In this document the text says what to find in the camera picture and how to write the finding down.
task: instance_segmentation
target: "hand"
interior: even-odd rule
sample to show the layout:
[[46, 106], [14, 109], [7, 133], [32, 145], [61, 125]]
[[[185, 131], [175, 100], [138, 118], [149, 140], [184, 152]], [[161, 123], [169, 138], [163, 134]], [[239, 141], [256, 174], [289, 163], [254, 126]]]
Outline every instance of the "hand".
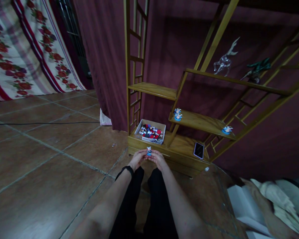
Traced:
[[164, 156], [157, 150], [152, 150], [151, 156], [146, 156], [146, 158], [154, 162], [160, 171], [162, 171], [163, 166], [167, 165]]
[[137, 170], [139, 168], [139, 166], [141, 165], [141, 162], [143, 162], [144, 160], [146, 160], [147, 158], [145, 157], [147, 155], [147, 149], [142, 149], [137, 151], [132, 160], [130, 161], [130, 163], [128, 164], [128, 166], [130, 166], [133, 171], [135, 172], [135, 170]]

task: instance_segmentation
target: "black cable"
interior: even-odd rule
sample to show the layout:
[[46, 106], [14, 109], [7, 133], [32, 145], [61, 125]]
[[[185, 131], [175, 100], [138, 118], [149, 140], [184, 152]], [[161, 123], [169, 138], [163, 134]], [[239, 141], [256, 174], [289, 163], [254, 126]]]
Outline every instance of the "black cable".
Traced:
[[0, 125], [5, 125], [5, 124], [10, 124], [10, 125], [28, 125], [28, 124], [73, 124], [73, 123], [99, 123], [98, 121], [95, 122], [87, 122], [87, 121], [82, 121], [82, 122], [71, 122], [71, 123], [2, 123]]

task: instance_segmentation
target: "tile floor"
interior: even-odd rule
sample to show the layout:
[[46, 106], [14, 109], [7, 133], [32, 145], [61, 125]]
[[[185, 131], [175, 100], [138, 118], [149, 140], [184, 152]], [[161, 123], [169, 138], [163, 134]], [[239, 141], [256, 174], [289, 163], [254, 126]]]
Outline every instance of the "tile floor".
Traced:
[[[0, 102], [0, 123], [99, 121], [99, 114], [94, 90]], [[69, 238], [130, 159], [127, 133], [99, 123], [0, 125], [0, 239]], [[142, 167], [146, 182], [155, 165]], [[174, 174], [212, 238], [247, 238], [223, 171], [211, 166], [192, 180]], [[141, 191], [138, 231], [149, 198]]]

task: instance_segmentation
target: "black wristband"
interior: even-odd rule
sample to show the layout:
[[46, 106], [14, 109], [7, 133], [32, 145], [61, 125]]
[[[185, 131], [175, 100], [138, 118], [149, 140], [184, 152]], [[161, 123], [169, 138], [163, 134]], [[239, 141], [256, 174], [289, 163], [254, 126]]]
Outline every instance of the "black wristband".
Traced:
[[115, 181], [116, 181], [117, 178], [121, 175], [121, 173], [124, 171], [124, 169], [127, 169], [127, 170], [131, 173], [131, 176], [133, 177], [133, 175], [134, 175], [134, 171], [133, 171], [133, 169], [131, 168], [131, 166], [125, 166], [125, 167], [122, 168], [122, 170], [120, 171], [120, 173], [116, 176]]

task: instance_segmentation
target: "black pants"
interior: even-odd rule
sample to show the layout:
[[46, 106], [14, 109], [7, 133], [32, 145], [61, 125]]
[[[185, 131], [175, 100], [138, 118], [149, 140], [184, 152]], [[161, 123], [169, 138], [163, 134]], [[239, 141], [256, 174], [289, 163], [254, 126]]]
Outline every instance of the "black pants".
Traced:
[[139, 167], [127, 188], [109, 238], [178, 238], [165, 183], [158, 168], [153, 170], [148, 180], [150, 208], [143, 229], [144, 234], [135, 233], [135, 207], [140, 195], [143, 176], [144, 170]]

